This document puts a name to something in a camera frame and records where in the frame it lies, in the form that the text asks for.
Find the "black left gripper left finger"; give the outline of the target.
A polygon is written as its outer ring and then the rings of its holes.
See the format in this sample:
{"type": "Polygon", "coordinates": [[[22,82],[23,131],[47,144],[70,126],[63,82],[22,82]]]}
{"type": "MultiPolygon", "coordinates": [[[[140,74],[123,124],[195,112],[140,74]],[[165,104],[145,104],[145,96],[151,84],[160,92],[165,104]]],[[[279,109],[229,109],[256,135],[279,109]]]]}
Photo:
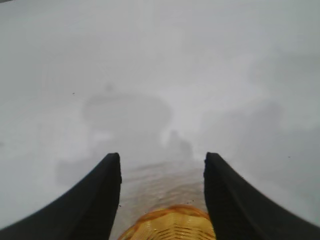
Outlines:
{"type": "Polygon", "coordinates": [[[2,240],[107,240],[120,203],[120,155],[107,154],[70,190],[0,231],[2,240]]]}

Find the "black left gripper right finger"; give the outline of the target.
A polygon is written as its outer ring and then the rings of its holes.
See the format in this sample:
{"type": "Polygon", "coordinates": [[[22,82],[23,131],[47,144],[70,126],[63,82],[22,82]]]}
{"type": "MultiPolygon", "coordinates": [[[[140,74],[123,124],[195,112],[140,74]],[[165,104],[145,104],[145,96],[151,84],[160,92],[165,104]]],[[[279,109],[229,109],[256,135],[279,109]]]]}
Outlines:
{"type": "Polygon", "coordinates": [[[319,240],[320,228],[281,207],[219,154],[204,161],[204,198],[218,240],[319,240]]]}

